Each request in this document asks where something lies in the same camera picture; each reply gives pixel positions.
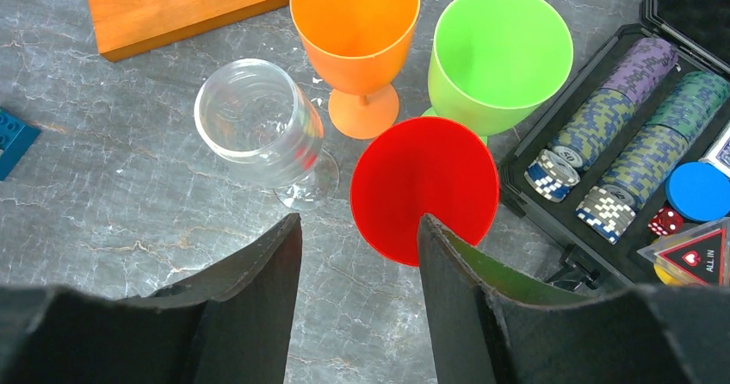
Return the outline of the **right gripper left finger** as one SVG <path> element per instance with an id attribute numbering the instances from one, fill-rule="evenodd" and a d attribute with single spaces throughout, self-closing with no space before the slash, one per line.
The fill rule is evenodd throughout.
<path id="1" fill-rule="evenodd" d="M 1 289 L 4 383 L 281 383 L 302 258 L 288 214 L 243 249 L 155 293 Z"/>

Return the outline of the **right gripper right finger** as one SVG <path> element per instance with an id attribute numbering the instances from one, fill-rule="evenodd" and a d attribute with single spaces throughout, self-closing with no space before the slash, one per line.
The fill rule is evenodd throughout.
<path id="1" fill-rule="evenodd" d="M 638 284 L 591 298 L 488 257 L 435 216 L 418 254 L 441 383 L 726 383 L 729 290 Z"/>

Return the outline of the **red plastic wine glass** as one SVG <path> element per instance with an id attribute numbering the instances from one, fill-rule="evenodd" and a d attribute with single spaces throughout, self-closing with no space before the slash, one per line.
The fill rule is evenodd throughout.
<path id="1" fill-rule="evenodd" d="M 417 267 L 423 215 L 434 215 L 476 245 L 496 217 L 499 192 L 496 163 L 476 134 L 455 121 L 418 117 L 387 129 L 362 153 L 350 209 L 375 251 Z"/>

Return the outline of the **clear wine glass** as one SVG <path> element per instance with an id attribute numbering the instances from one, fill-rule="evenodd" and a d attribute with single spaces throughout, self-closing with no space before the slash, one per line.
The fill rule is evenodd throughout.
<path id="1" fill-rule="evenodd" d="M 221 66 L 200 87 L 194 120 L 236 177 L 273 190 L 286 207 L 313 210 L 337 191 L 339 168 L 324 149 L 318 110 L 278 65 L 239 59 Z"/>

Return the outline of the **green plastic wine glass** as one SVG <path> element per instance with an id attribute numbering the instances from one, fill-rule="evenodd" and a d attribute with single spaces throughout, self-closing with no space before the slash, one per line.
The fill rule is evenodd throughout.
<path id="1" fill-rule="evenodd" d="M 573 59 L 570 29 L 546 0 L 453 0 L 433 35 L 425 113 L 487 139 L 559 91 Z"/>

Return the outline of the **orange plastic wine glass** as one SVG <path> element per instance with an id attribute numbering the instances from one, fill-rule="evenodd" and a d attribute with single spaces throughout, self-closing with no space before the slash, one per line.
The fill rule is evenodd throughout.
<path id="1" fill-rule="evenodd" d="M 392 81 L 404 66 L 420 0 L 290 0 L 313 69 L 332 88 L 331 122 L 353 139 L 372 139 L 399 115 Z"/>

